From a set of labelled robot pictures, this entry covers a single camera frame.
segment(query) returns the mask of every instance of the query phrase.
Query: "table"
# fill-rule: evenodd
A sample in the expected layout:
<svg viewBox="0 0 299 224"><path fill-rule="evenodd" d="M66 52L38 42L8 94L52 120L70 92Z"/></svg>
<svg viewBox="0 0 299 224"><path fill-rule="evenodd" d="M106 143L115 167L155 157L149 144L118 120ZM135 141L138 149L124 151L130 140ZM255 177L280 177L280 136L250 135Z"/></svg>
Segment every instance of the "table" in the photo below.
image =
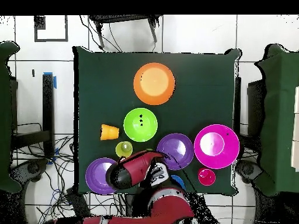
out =
<svg viewBox="0 0 299 224"><path fill-rule="evenodd" d="M78 190L90 191L85 172L95 159L108 157L117 160L116 145L130 141L133 152L155 149L167 134L178 132L192 142L198 132L210 124L224 124L232 128L234 102L234 66L239 50L225 54L170 54L151 52L89 52L74 47L75 88L79 87L75 102L79 100ZM176 89L170 100L159 106L149 106L139 100L133 89L135 73L144 64L158 62L174 74ZM157 117L158 130L147 142L129 140L123 131L126 114L137 107L151 110ZM100 126L108 124L120 128L119 138L100 141ZM231 166L215 170L216 181L206 187L198 182L198 169L203 167L194 156L184 175L181 170L171 171L180 176L187 192L234 195L231 185ZM134 193L137 186L117 193Z"/></svg>

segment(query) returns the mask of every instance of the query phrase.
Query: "white floor tile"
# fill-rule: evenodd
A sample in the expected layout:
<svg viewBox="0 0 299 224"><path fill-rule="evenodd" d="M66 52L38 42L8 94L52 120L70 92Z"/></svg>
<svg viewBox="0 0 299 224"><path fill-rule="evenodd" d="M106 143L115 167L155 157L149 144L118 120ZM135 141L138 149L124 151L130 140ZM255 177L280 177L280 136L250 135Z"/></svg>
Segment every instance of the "white floor tile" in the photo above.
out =
<svg viewBox="0 0 299 224"><path fill-rule="evenodd" d="M251 184L245 184L241 176L236 174L235 185L238 194L234 196L234 205L255 206L255 192Z"/></svg>
<svg viewBox="0 0 299 224"><path fill-rule="evenodd" d="M47 20L47 26L53 26L55 19ZM60 26L60 18L57 16L57 25ZM82 21L87 25L87 16L82 16ZM68 42L47 41L34 42L34 20L33 16L16 17L16 43L20 51L16 54L17 60L73 60L72 46L88 47L88 29L82 25L80 17L68 16Z"/></svg>
<svg viewBox="0 0 299 224"><path fill-rule="evenodd" d="M15 40L15 17L0 16L0 42Z"/></svg>
<svg viewBox="0 0 299 224"><path fill-rule="evenodd" d="M204 194L204 200L206 201L206 205L217 206L217 205L226 205L231 206L232 198L229 196L224 196L221 194Z"/></svg>
<svg viewBox="0 0 299 224"><path fill-rule="evenodd" d="M17 61L18 124L43 123L43 73L57 78L54 88L55 133L74 131L74 68L73 62Z"/></svg>
<svg viewBox="0 0 299 224"><path fill-rule="evenodd" d="M248 95L249 82L262 79L262 74L253 63L239 63L239 76L241 77L241 116L240 122L248 124ZM240 125L241 133L247 133L247 125Z"/></svg>
<svg viewBox="0 0 299 224"><path fill-rule="evenodd" d="M238 15L237 47L241 61L263 58L268 44L278 43L290 51L299 50L298 15Z"/></svg>
<svg viewBox="0 0 299 224"><path fill-rule="evenodd" d="M165 15L166 53L223 54L235 48L236 15Z"/></svg>
<svg viewBox="0 0 299 224"><path fill-rule="evenodd" d="M16 69L15 69L15 61L8 61L7 66L9 67L8 69L11 72L11 76L16 76Z"/></svg>
<svg viewBox="0 0 299 224"><path fill-rule="evenodd" d="M231 224L232 207L208 207L220 224Z"/></svg>
<svg viewBox="0 0 299 224"><path fill-rule="evenodd" d="M232 224L254 224L255 207L234 206L232 215Z"/></svg>
<svg viewBox="0 0 299 224"><path fill-rule="evenodd" d="M62 135L55 135L55 139L60 139L62 137ZM60 148L62 145L62 142L58 142L57 145L55 146L56 148ZM29 152L27 148L22 148L23 151L25 151L26 153ZM38 149L32 149L33 153L39 152ZM61 153L66 154L66 155L70 155L71 152L69 150L69 145L66 145L64 148L61 149ZM18 158L34 158L34 156L28 156L28 155L23 155L18 153ZM65 192L67 189L69 189L70 187L72 187L74 185L74 164L69 162L64 162L62 159L57 159L55 161L59 166L61 166L61 168L59 166L57 166L57 168L60 170L60 173L62 174L62 177L64 179L64 183L65 183ZM51 178L51 185L53 187L53 189L58 189L58 187L60 189L62 189L62 180L59 177L58 178L58 174L57 174L57 170L55 168L54 164L48 164L47 168L46 168L46 172L48 173L48 175ZM26 191L26 195L25 195L25 204L50 204L51 203L51 199L53 196L53 190L50 186L50 179L48 178L48 176L43 173L41 175L41 179L36 182L30 182Z"/></svg>
<svg viewBox="0 0 299 224"><path fill-rule="evenodd" d="M89 49L91 51L101 51L93 39L100 45L99 36L95 32L96 28L93 21L90 22L90 30L92 35L89 34ZM151 29L147 19L143 20L129 20L127 22L116 22L110 24L112 34L120 46L121 50L127 52L146 52L152 51L155 43L152 37ZM154 52L160 53L162 51L162 17L159 18L159 26L156 25L155 33L157 37L156 47ZM111 35L109 24L105 23L102 29L102 35L109 40L114 46L117 47ZM117 51L107 40L103 38L105 51Z"/></svg>

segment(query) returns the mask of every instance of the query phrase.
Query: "orange cup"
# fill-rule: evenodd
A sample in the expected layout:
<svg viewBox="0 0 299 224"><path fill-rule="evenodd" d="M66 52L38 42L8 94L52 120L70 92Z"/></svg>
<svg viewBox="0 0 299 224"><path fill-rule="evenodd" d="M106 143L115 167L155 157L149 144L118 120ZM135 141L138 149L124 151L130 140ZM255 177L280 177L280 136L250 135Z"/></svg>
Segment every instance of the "orange cup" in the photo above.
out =
<svg viewBox="0 0 299 224"><path fill-rule="evenodd" d="M102 124L100 129L100 140L110 140L119 137L119 129L113 126Z"/></svg>

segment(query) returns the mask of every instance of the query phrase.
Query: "chair leg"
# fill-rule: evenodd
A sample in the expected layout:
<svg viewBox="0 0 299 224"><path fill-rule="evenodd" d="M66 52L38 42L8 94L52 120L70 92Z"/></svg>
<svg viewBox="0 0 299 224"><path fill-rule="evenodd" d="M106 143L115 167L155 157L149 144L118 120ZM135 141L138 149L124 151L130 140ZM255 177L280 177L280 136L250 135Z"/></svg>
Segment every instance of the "chair leg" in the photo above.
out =
<svg viewBox="0 0 299 224"><path fill-rule="evenodd" d="M157 42L157 37L156 37L156 33L155 33L156 23L152 22L150 20L150 18L148 18L147 20L148 20L148 24L149 24L149 27L150 27L151 32L152 32L152 37L154 38L154 42L156 43Z"/></svg>
<svg viewBox="0 0 299 224"><path fill-rule="evenodd" d="M100 24L99 22L95 22L96 25L96 31L98 32L99 40L100 40L100 46L104 48L104 42L103 42L103 37L102 37L102 27L103 24Z"/></svg>

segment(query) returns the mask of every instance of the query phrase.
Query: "black chair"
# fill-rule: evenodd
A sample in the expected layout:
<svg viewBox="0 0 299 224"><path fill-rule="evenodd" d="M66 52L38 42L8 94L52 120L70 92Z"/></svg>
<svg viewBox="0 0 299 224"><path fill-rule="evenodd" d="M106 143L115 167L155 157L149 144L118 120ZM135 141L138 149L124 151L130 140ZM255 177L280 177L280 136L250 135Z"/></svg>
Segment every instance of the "black chair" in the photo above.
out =
<svg viewBox="0 0 299 224"><path fill-rule="evenodd" d="M96 31L98 32L100 45L104 48L104 42L102 38L102 28L104 23L113 22L125 22L128 20L141 20L148 19L149 28L152 32L152 37L155 43L157 42L157 37L155 34L156 22L158 18L162 15L90 15L89 18L95 23Z"/></svg>

